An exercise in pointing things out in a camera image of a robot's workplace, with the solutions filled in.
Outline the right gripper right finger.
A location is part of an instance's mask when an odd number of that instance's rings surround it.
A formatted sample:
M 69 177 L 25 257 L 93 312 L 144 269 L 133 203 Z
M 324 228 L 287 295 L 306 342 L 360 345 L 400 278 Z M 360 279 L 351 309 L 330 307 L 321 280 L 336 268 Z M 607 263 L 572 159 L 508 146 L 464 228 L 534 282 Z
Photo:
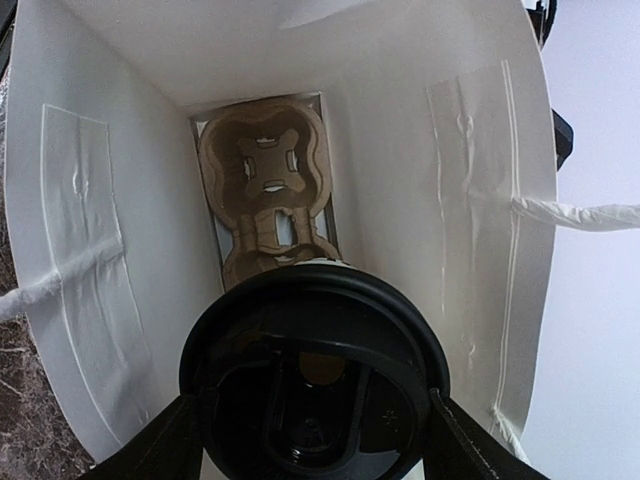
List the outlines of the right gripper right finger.
M 455 401 L 429 391 L 431 410 L 423 450 L 427 479 L 544 480 L 546 477 L 509 453 Z

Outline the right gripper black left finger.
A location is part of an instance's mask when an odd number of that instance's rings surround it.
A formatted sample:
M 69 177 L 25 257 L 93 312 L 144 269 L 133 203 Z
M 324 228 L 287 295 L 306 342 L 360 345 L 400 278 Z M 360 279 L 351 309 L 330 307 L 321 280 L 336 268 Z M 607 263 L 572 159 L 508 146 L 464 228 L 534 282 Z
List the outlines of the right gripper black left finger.
M 131 441 L 87 473 L 89 479 L 198 479 L 203 445 L 198 400 L 180 395 Z

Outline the black coffee cup lid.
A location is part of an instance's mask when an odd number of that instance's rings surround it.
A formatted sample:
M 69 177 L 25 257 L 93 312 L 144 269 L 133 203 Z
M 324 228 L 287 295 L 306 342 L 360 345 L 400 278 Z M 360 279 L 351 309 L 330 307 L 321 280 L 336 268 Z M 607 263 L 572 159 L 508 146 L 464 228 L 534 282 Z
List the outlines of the black coffee cup lid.
M 399 479 L 419 461 L 443 348 L 400 291 L 333 263 L 227 291 L 185 343 L 180 390 L 230 479 Z

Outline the brown pulp cup carrier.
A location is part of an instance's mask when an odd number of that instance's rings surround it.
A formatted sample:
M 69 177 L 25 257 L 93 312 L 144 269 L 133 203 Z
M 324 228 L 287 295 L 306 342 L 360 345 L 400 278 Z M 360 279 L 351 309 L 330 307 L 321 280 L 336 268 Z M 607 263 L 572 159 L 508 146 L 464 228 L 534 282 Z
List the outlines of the brown pulp cup carrier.
M 205 124 L 198 155 L 209 207 L 231 234 L 226 289 L 298 262 L 339 258 L 316 225 L 332 177 L 326 129 L 312 107 L 283 97 L 224 107 Z

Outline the brown paper bag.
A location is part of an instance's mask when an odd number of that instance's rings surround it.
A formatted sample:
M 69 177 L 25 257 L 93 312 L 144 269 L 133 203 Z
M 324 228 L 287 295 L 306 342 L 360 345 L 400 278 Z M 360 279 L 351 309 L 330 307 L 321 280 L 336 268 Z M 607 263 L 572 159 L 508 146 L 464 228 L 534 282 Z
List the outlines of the brown paper bag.
M 218 107 L 320 98 L 344 260 L 407 295 L 454 398 L 516 446 L 554 234 L 634 229 L 635 206 L 556 200 L 539 47 L 518 1 L 22 1 L 7 222 L 61 409 L 104 460 L 178 393 L 223 291 L 196 156 Z

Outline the white paper coffee cup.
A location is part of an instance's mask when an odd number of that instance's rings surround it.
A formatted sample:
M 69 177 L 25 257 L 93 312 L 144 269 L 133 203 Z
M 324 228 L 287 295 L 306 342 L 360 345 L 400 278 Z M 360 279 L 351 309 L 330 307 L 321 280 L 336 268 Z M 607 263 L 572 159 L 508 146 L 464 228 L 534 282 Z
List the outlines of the white paper coffee cup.
M 343 260 L 332 258 L 312 258 L 297 262 L 295 263 L 295 266 L 333 266 L 353 269 L 352 265 L 344 262 Z

